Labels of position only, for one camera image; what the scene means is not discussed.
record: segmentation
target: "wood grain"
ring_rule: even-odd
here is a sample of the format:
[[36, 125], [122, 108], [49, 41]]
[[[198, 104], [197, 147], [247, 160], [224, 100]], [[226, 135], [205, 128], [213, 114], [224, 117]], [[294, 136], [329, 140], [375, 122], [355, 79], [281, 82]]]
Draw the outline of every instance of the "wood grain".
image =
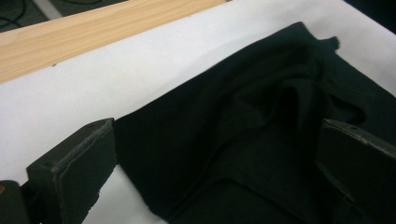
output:
[[131, 0], [2, 33], [0, 83], [224, 2]]

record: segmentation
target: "cable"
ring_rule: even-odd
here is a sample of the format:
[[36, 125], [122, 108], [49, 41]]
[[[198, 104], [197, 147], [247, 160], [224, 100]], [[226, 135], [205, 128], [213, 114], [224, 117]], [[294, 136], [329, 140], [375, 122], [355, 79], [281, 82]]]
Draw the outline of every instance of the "cable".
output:
[[0, 21], [6, 21], [7, 22], [4, 25], [1, 25], [0, 28], [6, 27], [6, 26], [8, 26], [10, 24], [15, 24], [18, 27], [22, 27], [17, 21], [10, 20], [9, 18], [6, 18], [6, 17], [0, 16]]
[[25, 5], [24, 0], [21, 0], [21, 4], [22, 4], [22, 11], [21, 11], [20, 15], [18, 15], [16, 18], [9, 19], [9, 18], [0, 16], [0, 20], [7, 21], [6, 23], [0, 25], [0, 28], [6, 27], [10, 24], [16, 24], [17, 26], [21, 27], [21, 25], [19, 23], [17, 23], [17, 20], [19, 20], [25, 14], [25, 11], [26, 11], [26, 5]]
[[93, 5], [93, 4], [96, 4], [96, 3], [100, 3], [103, 0], [96, 0], [96, 1], [88, 2], [88, 3], [86, 3], [86, 2], [76, 2], [76, 1], [72, 1], [72, 0], [62, 0], [62, 1], [66, 2], [66, 3], [76, 4], [76, 5], [85, 5], [85, 6], [87, 6], [87, 5]]

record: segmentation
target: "wooden plank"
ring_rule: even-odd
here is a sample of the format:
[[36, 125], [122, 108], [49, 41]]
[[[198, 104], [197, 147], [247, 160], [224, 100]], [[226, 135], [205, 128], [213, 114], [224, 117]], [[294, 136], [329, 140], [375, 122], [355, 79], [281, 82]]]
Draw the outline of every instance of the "wooden plank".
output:
[[224, 2], [131, 0], [2, 33], [0, 83]]

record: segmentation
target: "black cloth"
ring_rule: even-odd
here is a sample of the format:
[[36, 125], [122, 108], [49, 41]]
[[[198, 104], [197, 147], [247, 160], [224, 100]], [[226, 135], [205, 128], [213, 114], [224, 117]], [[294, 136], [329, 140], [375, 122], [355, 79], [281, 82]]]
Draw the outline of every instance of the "black cloth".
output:
[[395, 98], [337, 48], [298, 22], [116, 120], [120, 165], [151, 211], [170, 223], [336, 222], [338, 192], [315, 165], [322, 120], [396, 144]]

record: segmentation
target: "black garment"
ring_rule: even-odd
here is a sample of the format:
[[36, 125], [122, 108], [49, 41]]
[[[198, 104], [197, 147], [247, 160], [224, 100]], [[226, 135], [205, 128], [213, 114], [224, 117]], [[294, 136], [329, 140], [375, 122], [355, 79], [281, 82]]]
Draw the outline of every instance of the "black garment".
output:
[[120, 165], [152, 212], [171, 223], [335, 222], [338, 192], [314, 163], [322, 120], [396, 144], [395, 98], [337, 48], [296, 23], [118, 119]]

